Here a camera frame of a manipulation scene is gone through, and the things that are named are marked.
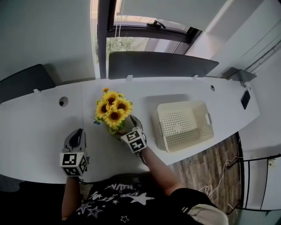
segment white plastic basket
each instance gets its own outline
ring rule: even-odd
[[[153,114],[157,146],[175,152],[214,136],[212,120],[204,102],[160,104]]]

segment black partition panel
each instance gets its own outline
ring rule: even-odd
[[[216,61],[187,55],[149,52],[121,51],[109,55],[109,79],[163,76],[206,76],[219,63]]]
[[[56,84],[41,64],[29,67],[0,81],[0,104],[26,94],[54,88]]]

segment white cable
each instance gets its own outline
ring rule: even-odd
[[[122,4],[122,10],[121,10],[121,19],[120,19],[120,27],[119,27],[119,38],[120,38],[120,31],[121,31],[121,22],[122,22],[122,16],[123,16],[123,10],[124,10],[124,5],[125,5],[125,0],[122,0],[123,4]]]
[[[118,21],[119,21],[121,2],[122,2],[122,0],[120,0],[120,3],[119,3],[119,9],[118,9],[119,14],[118,14],[118,16],[117,16],[117,21],[116,21],[117,23],[118,23]],[[115,37],[116,37],[116,35],[117,35],[117,28],[118,28],[118,24],[116,25],[116,29],[115,29]]]
[[[243,157],[238,157],[238,156],[236,156],[236,157],[234,157],[232,160],[226,160],[226,161],[225,161],[225,164],[224,164],[224,166],[223,166],[223,176],[222,176],[222,178],[220,179],[220,182],[222,181],[222,179],[223,179],[223,177],[224,177],[224,167],[225,167],[226,165],[229,166],[229,165],[230,165],[229,162],[232,162],[232,161],[233,161],[234,159],[236,159],[236,158],[243,158]],[[210,195],[213,194],[214,191],[218,189],[218,187],[219,187],[219,185],[220,185],[220,182],[219,182],[218,186],[217,186],[214,190],[213,190],[213,187],[212,187],[211,185],[208,185],[208,186],[202,187],[199,191],[201,191],[203,188],[205,188],[205,193],[207,194],[208,197],[210,197]]]

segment black device on wall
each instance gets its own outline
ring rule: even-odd
[[[0,104],[23,95],[54,88],[56,84],[42,64],[38,64],[0,81]]]
[[[251,96],[250,96],[249,91],[248,90],[245,91],[245,93],[243,94],[243,97],[241,98],[241,103],[242,103],[244,109],[247,108],[250,98],[251,98]]]

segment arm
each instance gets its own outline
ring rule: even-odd
[[[179,188],[185,188],[185,185],[180,181],[180,179],[154,154],[149,147],[143,149],[141,153],[146,165],[152,173],[152,176],[167,196]]]
[[[61,217],[66,220],[81,206],[79,182],[73,177],[67,177],[65,194],[63,196]]]

